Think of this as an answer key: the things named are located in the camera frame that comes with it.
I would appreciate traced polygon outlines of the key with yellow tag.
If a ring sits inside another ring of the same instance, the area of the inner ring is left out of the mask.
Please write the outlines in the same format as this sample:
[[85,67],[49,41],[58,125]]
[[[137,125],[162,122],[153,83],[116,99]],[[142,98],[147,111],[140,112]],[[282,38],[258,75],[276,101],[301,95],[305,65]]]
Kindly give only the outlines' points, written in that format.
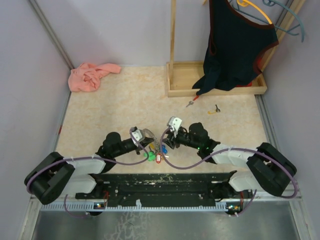
[[215,110],[209,110],[209,111],[207,112],[207,114],[208,114],[208,115],[213,115],[213,114],[220,113],[220,112],[221,112],[221,110],[219,109],[218,105],[216,104],[216,105],[215,105]]

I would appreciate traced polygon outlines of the key with blue tag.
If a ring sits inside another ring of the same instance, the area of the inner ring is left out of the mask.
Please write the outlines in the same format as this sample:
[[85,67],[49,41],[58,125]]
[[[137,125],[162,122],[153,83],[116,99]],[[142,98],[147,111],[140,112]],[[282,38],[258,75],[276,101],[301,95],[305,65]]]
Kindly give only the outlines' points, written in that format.
[[161,145],[160,152],[165,156],[167,155],[168,150],[167,150],[167,148],[166,148],[166,146],[164,144]]

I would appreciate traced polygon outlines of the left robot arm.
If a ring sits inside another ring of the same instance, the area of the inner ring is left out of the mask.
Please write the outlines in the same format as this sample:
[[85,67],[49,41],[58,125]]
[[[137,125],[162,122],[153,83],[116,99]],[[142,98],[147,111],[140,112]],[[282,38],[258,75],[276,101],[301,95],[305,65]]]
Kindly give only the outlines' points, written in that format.
[[153,142],[140,129],[130,130],[130,137],[122,140],[118,132],[110,132],[98,151],[92,156],[64,158],[51,152],[24,180],[27,192],[43,205],[48,205],[63,195],[88,194],[97,199],[103,195],[104,186],[94,175],[111,170],[116,158],[130,152],[140,154]]

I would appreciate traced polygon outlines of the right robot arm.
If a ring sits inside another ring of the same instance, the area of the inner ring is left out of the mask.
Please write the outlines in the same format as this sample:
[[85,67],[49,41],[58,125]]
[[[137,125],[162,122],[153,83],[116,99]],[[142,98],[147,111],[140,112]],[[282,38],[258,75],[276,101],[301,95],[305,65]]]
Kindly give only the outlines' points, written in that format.
[[233,165],[245,168],[236,171],[223,185],[223,192],[229,198],[235,198],[245,190],[264,190],[275,197],[283,197],[287,186],[292,183],[294,198],[298,186],[294,176],[297,168],[281,152],[268,142],[255,149],[227,146],[209,137],[202,123],[193,123],[188,129],[175,123],[169,123],[162,134],[161,142],[171,149],[181,145],[197,150],[202,162],[215,165]]

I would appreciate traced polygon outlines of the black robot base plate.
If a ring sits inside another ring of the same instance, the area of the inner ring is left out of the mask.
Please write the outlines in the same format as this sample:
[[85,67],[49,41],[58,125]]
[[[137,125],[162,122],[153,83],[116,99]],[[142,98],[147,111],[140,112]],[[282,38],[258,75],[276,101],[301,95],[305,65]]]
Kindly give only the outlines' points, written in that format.
[[230,173],[93,174],[96,186],[78,200],[102,199],[109,207],[214,207],[223,199],[249,199],[247,190],[234,190]]

